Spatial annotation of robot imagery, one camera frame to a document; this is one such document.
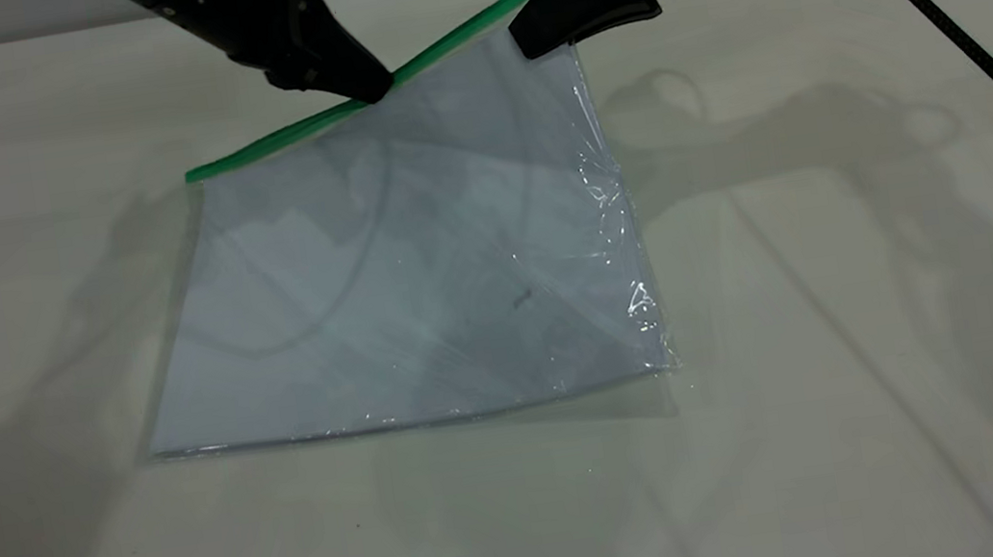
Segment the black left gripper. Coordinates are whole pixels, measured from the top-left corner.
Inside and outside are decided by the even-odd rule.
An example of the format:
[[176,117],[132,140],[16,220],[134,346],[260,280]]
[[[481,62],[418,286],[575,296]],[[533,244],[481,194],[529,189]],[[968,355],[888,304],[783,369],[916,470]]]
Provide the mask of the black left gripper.
[[[265,71],[280,90],[322,91],[378,102],[395,76],[354,38],[324,0],[129,0]],[[299,64],[288,65],[296,58]]]

